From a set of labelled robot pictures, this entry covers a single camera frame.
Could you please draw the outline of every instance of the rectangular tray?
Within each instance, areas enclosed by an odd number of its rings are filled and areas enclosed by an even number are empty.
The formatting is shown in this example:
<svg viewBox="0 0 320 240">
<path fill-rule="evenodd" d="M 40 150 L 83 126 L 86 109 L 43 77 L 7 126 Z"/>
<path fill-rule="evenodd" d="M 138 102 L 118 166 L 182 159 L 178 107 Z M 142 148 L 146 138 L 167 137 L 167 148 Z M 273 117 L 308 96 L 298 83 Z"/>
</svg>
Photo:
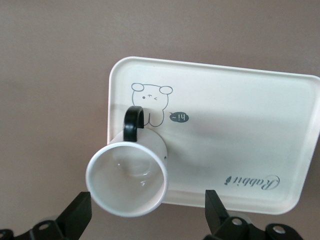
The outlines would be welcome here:
<svg viewBox="0 0 320 240">
<path fill-rule="evenodd" d="M 110 74 L 107 143 L 132 105 L 166 143 L 165 203 L 204 207 L 206 189 L 233 211 L 298 203 L 320 131 L 320 78 L 127 57 Z"/>
</svg>

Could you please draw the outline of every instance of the cartoon animal face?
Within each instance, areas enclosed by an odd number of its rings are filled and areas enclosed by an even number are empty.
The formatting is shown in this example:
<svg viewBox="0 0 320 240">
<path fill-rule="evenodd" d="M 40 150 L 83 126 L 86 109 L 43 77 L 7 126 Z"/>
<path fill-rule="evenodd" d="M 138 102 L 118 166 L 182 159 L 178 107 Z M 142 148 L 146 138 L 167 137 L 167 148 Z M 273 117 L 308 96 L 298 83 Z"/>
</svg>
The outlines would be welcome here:
<svg viewBox="0 0 320 240">
<path fill-rule="evenodd" d="M 131 88 L 133 105 L 143 107 L 144 125 L 160 126 L 165 118 L 164 109 L 168 106 L 172 87 L 133 83 Z"/>
</svg>

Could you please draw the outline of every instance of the mug rim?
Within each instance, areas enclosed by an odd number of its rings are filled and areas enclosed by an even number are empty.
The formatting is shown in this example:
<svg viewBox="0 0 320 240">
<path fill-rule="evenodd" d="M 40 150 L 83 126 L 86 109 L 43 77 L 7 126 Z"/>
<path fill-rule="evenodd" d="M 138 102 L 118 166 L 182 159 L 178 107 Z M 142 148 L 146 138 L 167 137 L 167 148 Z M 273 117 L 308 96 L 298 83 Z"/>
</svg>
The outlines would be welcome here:
<svg viewBox="0 0 320 240">
<path fill-rule="evenodd" d="M 162 171 L 162 175 L 163 175 L 163 189 L 162 189 L 162 193 L 161 193 L 161 197 L 155 202 L 155 204 L 152 205 L 151 208 L 148 208 L 146 210 L 141 210 L 138 212 L 123 212 L 123 211 L 119 211 L 116 210 L 112 207 L 109 207 L 107 204 L 105 204 L 105 202 L 100 199 L 99 197 L 96 197 L 96 193 L 93 191 L 94 187 L 91 181 L 92 178 L 92 170 L 93 170 L 93 166 L 95 164 L 95 162 L 99 159 L 99 157 L 104 154 L 105 152 L 107 152 L 108 150 L 114 149 L 114 148 L 119 148 L 119 147 L 133 147 L 139 150 L 144 151 L 145 153 L 147 153 L 148 155 L 150 155 L 152 157 L 153 160 L 155 160 L 155 162 L 159 165 L 161 171 Z M 115 143 L 111 143 L 109 145 L 104 146 L 103 148 L 101 148 L 100 150 L 98 150 L 90 159 L 86 171 L 85 171 L 85 182 L 86 182 L 86 186 L 89 190 L 89 192 L 91 193 L 91 197 L 94 199 L 94 201 L 104 210 L 106 210 L 107 212 L 120 216 L 120 217 L 139 217 L 145 214 L 148 214 L 150 212 L 152 212 L 153 210 L 155 210 L 162 202 L 163 199 L 166 196 L 167 190 L 168 190 L 168 185 L 169 185 L 169 180 L 168 180 L 168 171 L 167 168 L 164 164 L 164 162 L 158 157 L 157 154 L 155 154 L 152 150 L 150 150 L 149 148 L 145 147 L 144 145 L 141 145 L 137 142 L 131 142 L 131 141 L 121 141 L 121 142 L 115 142 Z"/>
</svg>

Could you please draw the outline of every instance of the mug handle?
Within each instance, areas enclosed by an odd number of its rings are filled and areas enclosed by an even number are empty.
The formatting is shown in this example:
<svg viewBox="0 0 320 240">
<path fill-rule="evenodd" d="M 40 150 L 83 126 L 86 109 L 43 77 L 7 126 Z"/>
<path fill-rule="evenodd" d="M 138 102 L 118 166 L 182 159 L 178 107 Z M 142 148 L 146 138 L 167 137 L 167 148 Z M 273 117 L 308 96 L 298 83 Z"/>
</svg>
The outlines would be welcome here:
<svg viewBox="0 0 320 240">
<path fill-rule="evenodd" d="M 136 142 L 137 128 L 143 129 L 144 127 L 144 109 L 141 106 L 129 107 L 124 116 L 123 140 Z"/>
</svg>

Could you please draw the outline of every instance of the white mug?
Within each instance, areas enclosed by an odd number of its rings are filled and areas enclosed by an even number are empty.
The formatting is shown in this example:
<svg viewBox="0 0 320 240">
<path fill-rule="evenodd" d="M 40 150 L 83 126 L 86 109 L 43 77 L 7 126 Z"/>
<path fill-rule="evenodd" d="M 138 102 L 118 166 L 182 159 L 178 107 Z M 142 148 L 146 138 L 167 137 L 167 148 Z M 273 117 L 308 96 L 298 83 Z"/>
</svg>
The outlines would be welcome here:
<svg viewBox="0 0 320 240">
<path fill-rule="evenodd" d="M 131 106 L 123 131 L 91 158 L 85 180 L 92 199 L 121 217 L 138 217 L 156 209 L 168 190 L 167 148 L 144 128 L 144 112 Z"/>
</svg>

